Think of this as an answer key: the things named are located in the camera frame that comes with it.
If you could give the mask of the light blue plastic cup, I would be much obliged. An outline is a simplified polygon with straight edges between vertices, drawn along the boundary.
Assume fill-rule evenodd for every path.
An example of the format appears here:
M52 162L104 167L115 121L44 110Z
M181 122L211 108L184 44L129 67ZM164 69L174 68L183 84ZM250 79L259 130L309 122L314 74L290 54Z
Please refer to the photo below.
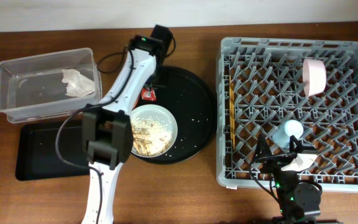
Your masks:
M272 140L278 146L288 148L290 146L290 137L294 136L299 139L302 134L302 124L297 120L291 119L278 127L277 131L272 136Z

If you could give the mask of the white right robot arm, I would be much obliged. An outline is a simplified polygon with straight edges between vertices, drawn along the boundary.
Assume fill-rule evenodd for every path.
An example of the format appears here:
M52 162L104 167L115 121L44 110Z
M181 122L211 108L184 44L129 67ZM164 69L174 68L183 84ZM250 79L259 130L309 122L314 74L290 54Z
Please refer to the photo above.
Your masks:
M266 191L278 203L280 216L273 217L272 223L316 223L321 214L319 208L323 188L312 180L300 180L298 174L307 170L318 155L313 146L306 146L291 136L289 151L272 154L264 134L260 134L253 158L248 166L257 163L263 174L271 176Z

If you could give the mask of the white napkin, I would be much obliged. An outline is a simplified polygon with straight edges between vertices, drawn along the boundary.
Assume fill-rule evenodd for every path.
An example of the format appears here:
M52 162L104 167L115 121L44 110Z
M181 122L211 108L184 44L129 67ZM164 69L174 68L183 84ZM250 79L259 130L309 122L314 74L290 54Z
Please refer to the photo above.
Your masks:
M82 97L95 91L94 81L75 69L63 69L62 82L67 84L66 96Z

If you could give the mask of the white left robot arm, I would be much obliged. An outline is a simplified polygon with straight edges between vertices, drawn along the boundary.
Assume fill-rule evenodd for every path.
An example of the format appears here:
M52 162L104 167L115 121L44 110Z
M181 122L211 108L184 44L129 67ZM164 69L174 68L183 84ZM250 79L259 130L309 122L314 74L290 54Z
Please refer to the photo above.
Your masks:
M155 76L170 42L135 36L108 93L83 113L83 147L89 167L89 193L83 223L112 223L117 177L133 144L130 113L143 86Z

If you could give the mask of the pink bowl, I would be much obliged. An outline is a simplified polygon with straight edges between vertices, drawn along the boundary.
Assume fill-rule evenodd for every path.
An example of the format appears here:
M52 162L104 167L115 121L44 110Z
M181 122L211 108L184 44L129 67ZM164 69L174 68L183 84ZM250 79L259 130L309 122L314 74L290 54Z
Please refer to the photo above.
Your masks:
M304 59L302 79L307 97L322 93L326 88L326 67L323 61Z

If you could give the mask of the grey plate with food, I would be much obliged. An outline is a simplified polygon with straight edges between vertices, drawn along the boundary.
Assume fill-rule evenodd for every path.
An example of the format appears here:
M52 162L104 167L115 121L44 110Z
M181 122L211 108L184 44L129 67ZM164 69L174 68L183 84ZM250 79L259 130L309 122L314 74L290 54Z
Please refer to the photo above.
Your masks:
M151 159L165 154L175 143L178 125L174 116L159 105L142 105L132 110L134 156Z

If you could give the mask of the red snack wrapper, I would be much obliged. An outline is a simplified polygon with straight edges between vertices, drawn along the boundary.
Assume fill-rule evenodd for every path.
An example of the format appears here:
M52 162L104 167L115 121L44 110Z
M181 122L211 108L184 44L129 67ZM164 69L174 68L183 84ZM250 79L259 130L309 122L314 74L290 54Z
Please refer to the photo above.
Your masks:
M140 96L143 100L147 100L147 101L157 100L155 90L153 88L143 88L141 90Z

